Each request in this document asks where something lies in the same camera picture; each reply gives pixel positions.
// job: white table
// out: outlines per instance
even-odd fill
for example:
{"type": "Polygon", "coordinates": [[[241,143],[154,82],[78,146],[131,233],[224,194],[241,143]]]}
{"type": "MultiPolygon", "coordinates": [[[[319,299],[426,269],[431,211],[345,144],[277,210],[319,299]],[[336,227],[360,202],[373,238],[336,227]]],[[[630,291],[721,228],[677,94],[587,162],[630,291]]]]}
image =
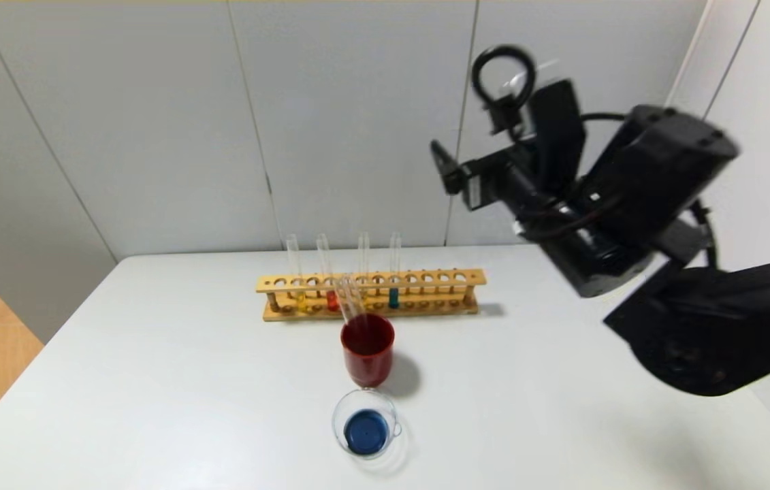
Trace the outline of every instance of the white table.
{"type": "Polygon", "coordinates": [[[123,261],[1,400],[0,489],[770,489],[770,413],[645,372],[600,322],[626,291],[581,300],[531,246],[403,255],[490,283],[480,316],[394,322],[388,474],[332,435],[340,325],[261,320],[284,253],[160,255],[123,261]]]}

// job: teal liquid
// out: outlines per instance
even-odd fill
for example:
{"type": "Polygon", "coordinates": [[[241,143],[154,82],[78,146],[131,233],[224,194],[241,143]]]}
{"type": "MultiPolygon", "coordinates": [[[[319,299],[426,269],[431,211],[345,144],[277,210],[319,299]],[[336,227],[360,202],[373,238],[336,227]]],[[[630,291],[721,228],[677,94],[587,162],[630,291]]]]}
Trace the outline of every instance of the teal liquid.
{"type": "Polygon", "coordinates": [[[388,291],[387,305],[394,310],[400,307],[400,290],[397,288],[391,288],[388,291]]]}

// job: robotic arm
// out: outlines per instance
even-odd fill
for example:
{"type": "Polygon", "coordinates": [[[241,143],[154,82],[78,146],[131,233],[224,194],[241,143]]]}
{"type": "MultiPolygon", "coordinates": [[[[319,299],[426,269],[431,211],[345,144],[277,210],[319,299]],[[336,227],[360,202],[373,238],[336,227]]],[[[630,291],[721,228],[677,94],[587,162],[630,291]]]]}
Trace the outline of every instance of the robotic arm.
{"type": "Polygon", "coordinates": [[[723,131],[672,108],[638,105],[627,115],[581,114],[569,80],[535,87],[535,65],[516,46],[496,46],[472,65],[472,89],[493,133],[512,145],[459,164],[441,144],[432,156],[448,195],[470,211],[502,201],[515,232],[538,243],[581,297],[630,281],[661,252],[668,263],[605,323],[661,381],[717,396],[770,373],[770,264],[727,273],[699,193],[739,154],[723,131]],[[495,99],[481,70],[497,58],[525,71],[517,94],[495,99]],[[621,124],[578,178],[585,123],[621,124]],[[696,225],[680,219],[684,211],[696,225]],[[705,251],[708,266],[686,269],[705,251]]]}

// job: test tube with red liquid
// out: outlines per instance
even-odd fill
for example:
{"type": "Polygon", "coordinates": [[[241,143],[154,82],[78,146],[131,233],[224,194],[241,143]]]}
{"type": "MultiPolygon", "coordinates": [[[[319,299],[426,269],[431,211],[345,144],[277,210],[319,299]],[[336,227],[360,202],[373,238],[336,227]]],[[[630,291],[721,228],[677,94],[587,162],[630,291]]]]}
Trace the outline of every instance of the test tube with red liquid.
{"type": "MultiPolygon", "coordinates": [[[[315,239],[315,244],[317,245],[317,248],[319,248],[322,280],[331,285],[332,288],[335,288],[333,267],[330,261],[330,245],[327,242],[327,235],[319,233],[319,237],[315,239]]],[[[327,291],[327,309],[329,311],[339,311],[339,301],[337,300],[335,289],[328,289],[327,291]]]]}

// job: wall seam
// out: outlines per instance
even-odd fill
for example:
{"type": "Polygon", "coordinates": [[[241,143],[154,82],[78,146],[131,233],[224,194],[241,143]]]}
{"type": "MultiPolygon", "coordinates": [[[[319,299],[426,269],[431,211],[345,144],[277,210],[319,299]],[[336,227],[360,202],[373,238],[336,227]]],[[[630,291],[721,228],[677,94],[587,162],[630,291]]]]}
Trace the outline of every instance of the wall seam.
{"type": "Polygon", "coordinates": [[[22,105],[25,107],[25,111],[27,111],[27,116],[31,118],[31,121],[33,122],[33,126],[37,128],[37,133],[39,133],[40,139],[43,140],[43,144],[46,145],[46,149],[48,149],[49,155],[52,155],[52,160],[54,161],[56,167],[58,167],[58,170],[61,172],[61,175],[64,177],[64,180],[67,181],[67,186],[70,186],[70,190],[73,191],[73,195],[76,196],[76,201],[79,201],[79,205],[80,207],[82,207],[82,211],[85,213],[86,217],[89,218],[91,226],[95,229],[97,236],[99,236],[99,239],[101,239],[101,242],[103,243],[104,247],[107,249],[108,252],[110,252],[111,258],[117,264],[118,259],[115,258],[115,254],[113,250],[110,248],[110,243],[107,243],[106,239],[103,236],[103,233],[101,232],[101,229],[97,226],[95,219],[93,219],[93,217],[91,216],[91,213],[89,212],[89,209],[85,206],[85,202],[83,202],[82,198],[79,196],[79,192],[76,191],[76,187],[73,185],[73,182],[71,182],[70,177],[67,176],[67,171],[64,170],[64,165],[61,165],[61,160],[58,159],[58,155],[55,153],[54,149],[52,149],[52,145],[49,143],[49,140],[46,137],[46,133],[44,133],[43,128],[39,125],[37,118],[34,117],[31,106],[28,105],[27,99],[25,99],[24,94],[21,92],[21,88],[18,86],[18,83],[15,80],[15,77],[12,75],[12,72],[9,69],[9,65],[6,64],[6,59],[4,58],[3,53],[1,52],[1,48],[0,48],[0,60],[4,71],[6,72],[6,75],[9,77],[10,83],[12,83],[12,88],[14,88],[15,93],[18,94],[18,98],[21,100],[22,105]]]}
{"type": "Polygon", "coordinates": [[[739,38],[739,43],[736,44],[736,51],[733,52],[733,57],[730,58],[730,62],[726,64],[726,69],[724,70],[723,77],[720,78],[720,83],[718,83],[718,87],[715,88],[714,95],[711,96],[711,101],[709,102],[708,108],[705,109],[705,113],[703,114],[703,120],[705,118],[708,118],[709,112],[711,112],[712,106],[714,106],[715,101],[718,99],[718,94],[720,94],[720,90],[724,87],[724,83],[726,82],[727,76],[730,75],[730,68],[733,68],[733,63],[736,61],[736,58],[739,56],[739,51],[742,49],[742,43],[745,41],[745,37],[748,35],[748,31],[751,30],[751,24],[754,22],[754,16],[757,15],[757,9],[760,6],[760,2],[762,0],[757,0],[757,3],[754,4],[754,10],[751,11],[751,16],[748,18],[747,25],[745,26],[745,31],[742,31],[742,36],[739,38]]]}
{"type": "Polygon", "coordinates": [[[255,105],[251,103],[251,88],[248,87],[248,78],[245,76],[245,65],[242,64],[242,50],[239,49],[239,35],[236,33],[236,22],[233,19],[233,9],[230,8],[230,0],[224,1],[224,8],[227,9],[228,19],[230,21],[230,31],[233,32],[233,46],[236,48],[236,59],[239,61],[239,72],[242,76],[242,84],[245,87],[245,99],[248,101],[248,112],[251,113],[251,124],[255,127],[255,139],[257,140],[257,153],[261,157],[261,167],[263,167],[263,179],[266,181],[267,192],[270,195],[270,209],[273,211],[273,220],[276,221],[276,232],[279,236],[279,246],[285,250],[285,242],[282,240],[282,225],[278,222],[278,213],[276,213],[276,199],[273,196],[272,180],[267,171],[266,158],[263,157],[263,143],[261,142],[261,133],[257,128],[257,116],[255,116],[255,105]]]}
{"type": "Polygon", "coordinates": [[[690,45],[687,46],[687,53],[684,53],[684,60],[681,62],[681,67],[678,69],[678,74],[675,76],[675,81],[672,83],[672,88],[669,90],[669,96],[666,97],[666,106],[672,104],[672,99],[675,98],[675,94],[678,92],[678,88],[681,81],[684,80],[684,72],[687,71],[687,65],[690,64],[690,58],[693,57],[693,52],[696,50],[696,45],[699,44],[699,37],[703,34],[703,29],[708,23],[708,19],[711,16],[711,9],[714,9],[714,3],[717,0],[708,0],[705,3],[705,9],[703,15],[699,18],[699,23],[696,24],[696,31],[693,32],[693,38],[690,40],[690,45]]]}
{"type": "MultiPolygon", "coordinates": [[[[469,36],[469,55],[466,57],[466,77],[463,80],[463,105],[460,106],[460,121],[457,127],[457,148],[454,152],[454,158],[460,161],[460,137],[463,136],[463,118],[466,115],[466,99],[469,96],[469,75],[472,69],[472,53],[475,51],[475,27],[479,24],[479,5],[481,0],[475,0],[475,13],[472,14],[472,33],[469,36]]],[[[445,236],[442,246],[448,245],[448,229],[451,227],[451,214],[454,206],[455,196],[448,197],[448,214],[445,221],[445,236]]]]}

